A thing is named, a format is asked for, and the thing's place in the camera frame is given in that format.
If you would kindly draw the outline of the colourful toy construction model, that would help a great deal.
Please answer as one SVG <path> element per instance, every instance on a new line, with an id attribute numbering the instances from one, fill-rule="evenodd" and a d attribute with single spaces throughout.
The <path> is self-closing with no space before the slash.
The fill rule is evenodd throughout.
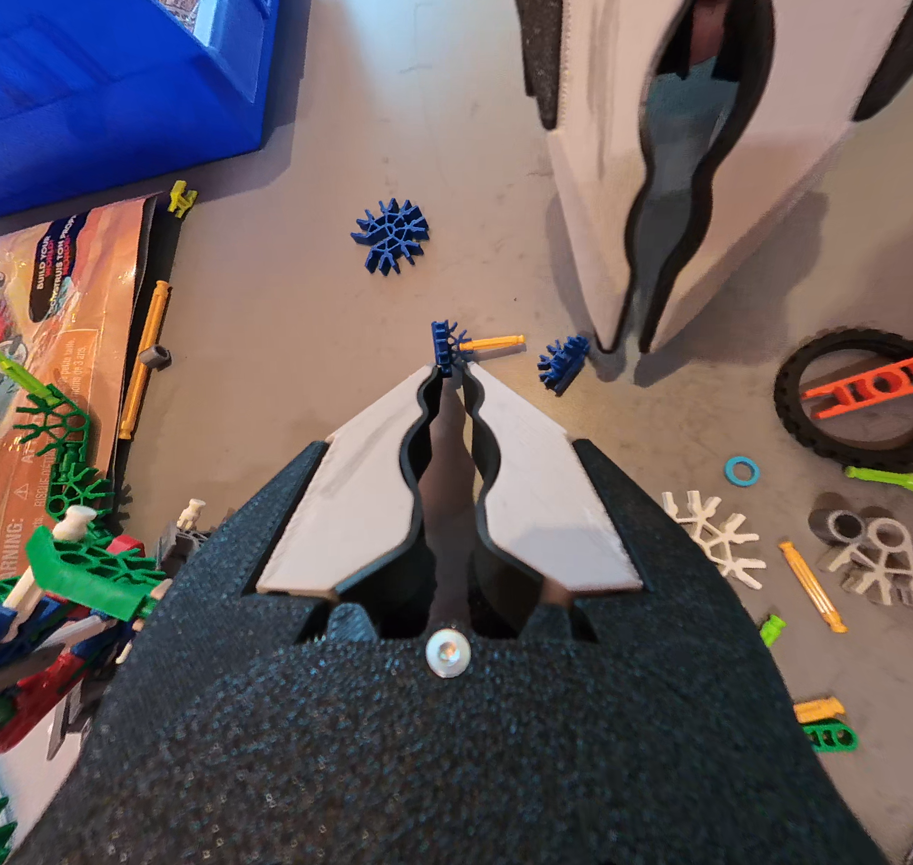
<path id="1" fill-rule="evenodd" d="M 2 580 L 1 751 L 15 748 L 86 682 L 113 672 L 134 636 L 165 597 L 172 578 L 127 536 L 115 536 L 100 510 L 109 482 L 87 461 L 89 415 L 51 384 L 2 356 L 4 374 L 28 393 L 18 411 L 23 442 L 45 439 L 51 452 L 46 498 L 52 527 L 26 543 L 29 566 Z"/>

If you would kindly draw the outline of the orange instruction booklet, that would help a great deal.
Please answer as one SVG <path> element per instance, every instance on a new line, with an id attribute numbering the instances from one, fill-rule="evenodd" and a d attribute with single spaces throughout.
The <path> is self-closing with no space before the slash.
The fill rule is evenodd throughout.
<path id="1" fill-rule="evenodd" d="M 154 194 L 64 215 L 1 238 L 2 354 L 37 380 L 53 384 L 92 419 L 88 461 L 108 472 L 120 403 L 129 377 L 131 333 L 146 307 L 136 308 L 150 234 L 175 220 Z M 1 391 L 1 572 L 26 566 L 26 542 L 50 521 L 45 511 L 51 452 L 45 439 L 21 444 L 20 413 L 28 393 L 3 374 Z"/>

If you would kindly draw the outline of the orange toy connector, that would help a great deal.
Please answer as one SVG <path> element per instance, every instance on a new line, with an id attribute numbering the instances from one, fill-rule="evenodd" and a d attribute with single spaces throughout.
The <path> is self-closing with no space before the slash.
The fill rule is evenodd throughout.
<path id="1" fill-rule="evenodd" d="M 828 420 L 912 394 L 912 358 L 858 372 L 800 393 L 802 403 L 821 403 L 817 421 Z"/>

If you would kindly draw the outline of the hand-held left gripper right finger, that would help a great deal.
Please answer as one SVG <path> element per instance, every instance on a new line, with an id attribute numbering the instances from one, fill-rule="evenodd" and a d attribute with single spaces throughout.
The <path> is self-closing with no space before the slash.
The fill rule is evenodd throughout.
<path id="1" fill-rule="evenodd" d="M 540 601 L 643 588 L 563 426 L 477 362 L 463 371 L 485 550 L 527 577 Z"/>

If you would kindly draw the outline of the green toy connector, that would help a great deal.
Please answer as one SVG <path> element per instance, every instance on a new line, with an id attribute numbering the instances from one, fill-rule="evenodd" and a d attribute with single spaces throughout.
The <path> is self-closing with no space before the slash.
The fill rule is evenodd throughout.
<path id="1" fill-rule="evenodd" d="M 817 753 L 852 753 L 859 746 L 859 738 L 848 724 L 838 719 L 825 719 L 803 724 Z"/>

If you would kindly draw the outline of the long yellow toy rod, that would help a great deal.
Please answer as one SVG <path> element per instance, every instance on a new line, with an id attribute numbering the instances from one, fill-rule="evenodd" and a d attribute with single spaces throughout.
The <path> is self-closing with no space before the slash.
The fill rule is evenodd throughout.
<path id="1" fill-rule="evenodd" d="M 156 343 L 161 344 L 159 338 L 171 289 L 171 285 L 165 280 L 159 280 L 155 283 L 151 303 L 143 325 L 138 353 L 148 346 Z M 119 441 L 130 441 L 133 438 L 152 372 L 152 370 L 144 368 L 138 362 L 136 356 L 120 414 Z"/>

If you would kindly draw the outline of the small blue toy connector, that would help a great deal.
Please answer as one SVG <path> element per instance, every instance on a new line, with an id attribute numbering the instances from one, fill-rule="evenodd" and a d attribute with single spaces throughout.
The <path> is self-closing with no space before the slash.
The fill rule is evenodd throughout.
<path id="1" fill-rule="evenodd" d="M 448 320 L 431 323 L 435 362 L 445 379 L 452 378 L 456 365 L 475 352 L 465 329 L 459 336 L 455 335 L 457 325 L 457 322 L 450 323 Z"/>
<path id="2" fill-rule="evenodd" d="M 547 390 L 561 396 L 579 374 L 590 351 L 587 336 L 573 335 L 555 339 L 546 346 L 537 362 L 539 378 Z"/>

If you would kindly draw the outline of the blue plastic bin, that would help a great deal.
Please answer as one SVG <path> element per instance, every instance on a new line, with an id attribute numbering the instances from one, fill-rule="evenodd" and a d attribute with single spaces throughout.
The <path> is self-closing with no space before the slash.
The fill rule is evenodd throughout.
<path id="1" fill-rule="evenodd" d="M 254 152 L 280 0 L 1 0 L 6 216 Z"/>

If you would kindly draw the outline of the light grey toy connector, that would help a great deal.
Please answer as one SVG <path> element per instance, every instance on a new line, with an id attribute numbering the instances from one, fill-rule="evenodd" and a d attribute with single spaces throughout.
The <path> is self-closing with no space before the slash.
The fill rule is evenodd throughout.
<path id="1" fill-rule="evenodd" d="M 831 546 L 820 562 L 840 574 L 848 593 L 886 607 L 912 605 L 912 544 L 909 530 L 889 517 L 863 517 L 866 535 L 858 544 Z"/>

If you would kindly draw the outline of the black toy tyre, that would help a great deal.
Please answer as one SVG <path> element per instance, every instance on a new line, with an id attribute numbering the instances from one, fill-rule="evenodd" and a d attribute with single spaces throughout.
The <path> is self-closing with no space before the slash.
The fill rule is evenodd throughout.
<path id="1" fill-rule="evenodd" d="M 892 364 L 908 357 L 912 358 L 910 340 L 898 334 L 873 328 L 843 327 L 805 343 L 785 361 L 773 385 L 774 406 L 784 429 L 801 446 L 810 449 L 824 459 L 836 461 L 842 466 L 897 472 L 910 471 L 912 464 L 910 438 L 893 448 L 871 445 L 852 446 L 839 442 L 823 432 L 815 423 L 813 415 L 822 404 L 801 402 L 800 393 L 803 391 L 800 385 L 807 367 L 826 355 L 849 350 L 862 350 L 887 359 L 887 363 L 882 365 Z"/>

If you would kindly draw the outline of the lime green toy rod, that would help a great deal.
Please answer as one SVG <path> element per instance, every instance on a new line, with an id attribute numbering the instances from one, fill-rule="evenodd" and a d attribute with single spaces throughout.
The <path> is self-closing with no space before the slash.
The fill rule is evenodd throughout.
<path id="1" fill-rule="evenodd" d="M 884 471 L 848 465 L 843 470 L 846 478 L 871 483 L 884 483 L 912 492 L 912 472 Z"/>

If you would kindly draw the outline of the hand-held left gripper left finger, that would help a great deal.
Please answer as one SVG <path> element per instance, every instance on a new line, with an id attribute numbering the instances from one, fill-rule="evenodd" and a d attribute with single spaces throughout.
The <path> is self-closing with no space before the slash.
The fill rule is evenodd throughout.
<path id="1" fill-rule="evenodd" d="M 257 593 L 342 597 L 416 544 L 442 384 L 436 365 L 422 366 L 330 435 Z"/>

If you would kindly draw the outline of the dark grey toy spool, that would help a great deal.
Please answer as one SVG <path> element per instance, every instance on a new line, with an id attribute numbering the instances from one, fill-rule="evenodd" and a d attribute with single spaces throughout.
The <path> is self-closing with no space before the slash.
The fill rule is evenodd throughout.
<path id="1" fill-rule="evenodd" d="M 831 546 L 858 544 L 866 535 L 866 522 L 838 493 L 820 494 L 808 517 L 809 529 Z"/>

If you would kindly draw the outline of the large blue snowflake connector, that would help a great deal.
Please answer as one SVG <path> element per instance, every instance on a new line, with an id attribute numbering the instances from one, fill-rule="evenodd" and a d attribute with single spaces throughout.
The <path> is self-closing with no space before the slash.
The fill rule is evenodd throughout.
<path id="1" fill-rule="evenodd" d="M 415 256 L 424 253 L 421 243 L 428 241 L 430 235 L 421 209 L 411 201 L 400 205 L 392 198 L 388 203 L 380 201 L 379 207 L 379 216 L 367 210 L 366 218 L 356 220 L 359 231 L 350 236 L 369 248 L 364 264 L 368 272 L 380 272 L 386 277 L 391 271 L 401 272 L 398 262 L 402 258 L 413 266 Z"/>

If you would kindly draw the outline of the white snowflake connector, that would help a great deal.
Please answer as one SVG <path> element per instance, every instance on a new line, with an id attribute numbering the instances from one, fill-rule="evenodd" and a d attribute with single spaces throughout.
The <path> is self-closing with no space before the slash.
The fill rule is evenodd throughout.
<path id="1" fill-rule="evenodd" d="M 731 514 L 719 520 L 717 511 L 721 499 L 717 496 L 704 499 L 699 491 L 687 492 L 685 510 L 679 508 L 672 492 L 661 495 L 661 504 L 668 517 L 687 532 L 719 574 L 752 590 L 762 589 L 755 573 L 766 569 L 766 563 L 758 558 L 739 556 L 736 551 L 738 547 L 759 541 L 757 534 L 742 531 L 746 521 L 744 515 Z"/>

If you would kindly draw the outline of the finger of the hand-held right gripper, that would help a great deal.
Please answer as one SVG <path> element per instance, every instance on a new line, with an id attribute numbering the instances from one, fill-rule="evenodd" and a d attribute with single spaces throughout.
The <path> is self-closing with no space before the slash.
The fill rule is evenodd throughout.
<path id="1" fill-rule="evenodd" d="M 647 92 L 688 0 L 563 0 L 554 180 L 592 332 L 617 348 L 632 295 L 629 224 L 645 193 Z"/>
<path id="2" fill-rule="evenodd" d="M 695 169 L 689 222 L 660 268 L 640 350 L 665 346 L 813 184 L 911 0 L 744 0 L 736 100 Z"/>

